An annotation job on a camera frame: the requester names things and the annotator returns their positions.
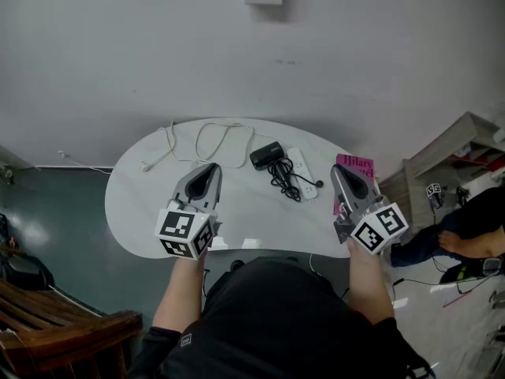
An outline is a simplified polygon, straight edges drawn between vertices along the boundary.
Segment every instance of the seated person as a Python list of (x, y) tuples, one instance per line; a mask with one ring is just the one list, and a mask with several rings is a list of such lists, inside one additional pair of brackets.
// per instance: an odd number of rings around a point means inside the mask
[(391, 265), (406, 267), (434, 256), (468, 258), (498, 257), (505, 253), (505, 187), (490, 188), (426, 227), (404, 246), (391, 248)]
[(204, 256), (178, 259), (128, 378), (434, 377), (396, 328), (380, 259), (348, 247), (349, 306), (296, 261), (258, 258), (200, 313)]

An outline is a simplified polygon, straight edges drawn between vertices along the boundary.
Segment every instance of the hand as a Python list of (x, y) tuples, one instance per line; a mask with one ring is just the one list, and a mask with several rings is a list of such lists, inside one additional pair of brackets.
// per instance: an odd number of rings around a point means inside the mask
[(455, 253), (461, 242), (461, 238), (457, 233), (452, 231), (443, 231), (439, 234), (439, 244), (444, 250), (449, 253)]

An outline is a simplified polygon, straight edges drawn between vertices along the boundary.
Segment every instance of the green floor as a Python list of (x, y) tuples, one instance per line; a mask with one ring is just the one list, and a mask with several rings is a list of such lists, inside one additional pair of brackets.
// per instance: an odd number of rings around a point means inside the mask
[[(0, 212), (7, 216), (10, 234), (18, 238), (21, 249), (37, 256), (61, 289), (105, 313), (141, 312), (149, 326), (174, 260), (137, 257), (116, 242), (103, 206), (107, 178), (95, 171), (19, 171), (13, 186), (0, 185)], [(308, 267), (309, 255), (305, 253), (210, 253), (207, 289), (233, 260), (289, 255)], [(314, 256), (312, 264), (331, 281), (337, 294), (344, 292), (349, 283), (348, 260)]]

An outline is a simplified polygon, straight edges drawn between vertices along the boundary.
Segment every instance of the pink book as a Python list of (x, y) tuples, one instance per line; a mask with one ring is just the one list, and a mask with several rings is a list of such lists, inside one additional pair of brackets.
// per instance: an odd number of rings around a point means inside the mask
[[(373, 160), (365, 159), (363, 157), (349, 156), (349, 155), (337, 155), (337, 164), (344, 164), (346, 166), (352, 167), (354, 170), (358, 170), (373, 182)], [(340, 202), (335, 197), (335, 204), (333, 206), (333, 214), (340, 215)]]

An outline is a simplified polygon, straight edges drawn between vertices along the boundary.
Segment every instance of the tabletop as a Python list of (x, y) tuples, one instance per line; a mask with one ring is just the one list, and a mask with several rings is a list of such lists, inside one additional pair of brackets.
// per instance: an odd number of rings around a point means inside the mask
[[(179, 159), (195, 159), (195, 141), (207, 122), (232, 124), (241, 122), (301, 150), (314, 181), (323, 180), (318, 196), (312, 201), (295, 202), (272, 186), (266, 170), (257, 171), (249, 153), (275, 139), (254, 135), (241, 168), (250, 132), (246, 128), (230, 129), (221, 147), (211, 158), (223, 168), (220, 202), (215, 210), (222, 222), (219, 236), (211, 250), (265, 249), (314, 253), (329, 257), (349, 256), (333, 227), (334, 191), (330, 170), (339, 153), (349, 154), (312, 133), (275, 122), (245, 118), (214, 118), (185, 122), (174, 126), (177, 137), (175, 154)], [(208, 156), (219, 143), (224, 127), (206, 126), (200, 135), (198, 152)], [(147, 258), (169, 257), (155, 237), (158, 213), (172, 198), (180, 178), (193, 164), (177, 161), (172, 154), (149, 172), (141, 170), (168, 150), (166, 134), (155, 131), (138, 141), (118, 161), (110, 175), (105, 195), (105, 212), (116, 240), (130, 253)]]

